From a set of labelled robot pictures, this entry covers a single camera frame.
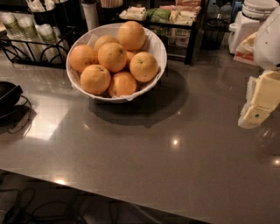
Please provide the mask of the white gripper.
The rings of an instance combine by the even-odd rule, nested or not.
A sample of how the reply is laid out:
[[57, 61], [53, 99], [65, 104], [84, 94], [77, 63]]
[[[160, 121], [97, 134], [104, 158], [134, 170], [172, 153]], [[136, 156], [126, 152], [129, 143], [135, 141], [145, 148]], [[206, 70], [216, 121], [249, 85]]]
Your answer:
[[254, 43], [254, 62], [266, 69], [250, 77], [238, 126], [253, 129], [260, 126], [280, 104], [280, 6], [261, 25]]

